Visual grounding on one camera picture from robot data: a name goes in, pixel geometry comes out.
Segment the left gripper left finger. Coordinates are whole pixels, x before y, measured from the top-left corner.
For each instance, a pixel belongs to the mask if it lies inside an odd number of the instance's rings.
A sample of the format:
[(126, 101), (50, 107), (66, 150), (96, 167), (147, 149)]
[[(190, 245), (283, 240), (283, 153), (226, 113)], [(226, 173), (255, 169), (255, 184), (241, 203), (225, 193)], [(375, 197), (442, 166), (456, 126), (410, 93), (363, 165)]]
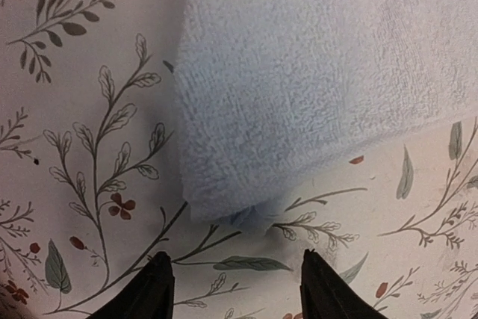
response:
[(171, 258), (158, 252), (118, 295), (88, 319), (172, 319), (174, 286)]

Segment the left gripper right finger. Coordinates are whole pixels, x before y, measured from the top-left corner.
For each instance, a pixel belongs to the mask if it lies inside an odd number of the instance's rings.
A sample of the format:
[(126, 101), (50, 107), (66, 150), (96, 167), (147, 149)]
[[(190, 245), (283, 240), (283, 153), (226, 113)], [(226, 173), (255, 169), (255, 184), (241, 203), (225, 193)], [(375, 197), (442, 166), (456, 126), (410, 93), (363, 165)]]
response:
[(305, 319), (385, 319), (314, 250), (305, 250), (300, 296)]

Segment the light blue towel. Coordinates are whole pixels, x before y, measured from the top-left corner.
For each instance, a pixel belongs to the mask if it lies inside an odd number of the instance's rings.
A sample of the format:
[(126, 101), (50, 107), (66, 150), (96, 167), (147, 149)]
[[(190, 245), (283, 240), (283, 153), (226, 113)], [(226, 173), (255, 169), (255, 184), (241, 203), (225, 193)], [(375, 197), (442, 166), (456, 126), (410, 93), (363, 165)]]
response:
[(331, 163), (477, 110), (477, 0), (186, 0), (174, 73), (192, 219), (258, 232)]

